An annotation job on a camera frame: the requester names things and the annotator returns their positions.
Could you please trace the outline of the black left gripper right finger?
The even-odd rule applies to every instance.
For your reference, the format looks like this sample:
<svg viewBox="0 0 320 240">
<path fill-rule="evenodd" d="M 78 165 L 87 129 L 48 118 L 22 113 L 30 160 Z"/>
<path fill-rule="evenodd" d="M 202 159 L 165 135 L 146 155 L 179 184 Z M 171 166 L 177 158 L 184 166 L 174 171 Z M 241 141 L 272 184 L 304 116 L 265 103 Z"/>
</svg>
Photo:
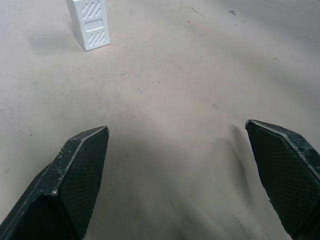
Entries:
<svg viewBox="0 0 320 240">
<path fill-rule="evenodd" d="M 245 124 L 258 174 L 293 240 L 320 238 L 320 154 L 299 133 L 249 119 Z"/>
</svg>

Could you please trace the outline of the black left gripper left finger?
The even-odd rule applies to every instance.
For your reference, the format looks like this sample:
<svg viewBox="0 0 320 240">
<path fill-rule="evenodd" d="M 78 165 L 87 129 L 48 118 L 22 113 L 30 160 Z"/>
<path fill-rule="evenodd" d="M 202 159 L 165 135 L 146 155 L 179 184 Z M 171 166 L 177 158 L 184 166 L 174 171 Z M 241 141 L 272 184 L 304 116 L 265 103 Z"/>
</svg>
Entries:
<svg viewBox="0 0 320 240">
<path fill-rule="evenodd" d="M 0 225 L 2 240 L 82 240 L 100 191 L 107 126 L 71 137 Z"/>
</svg>

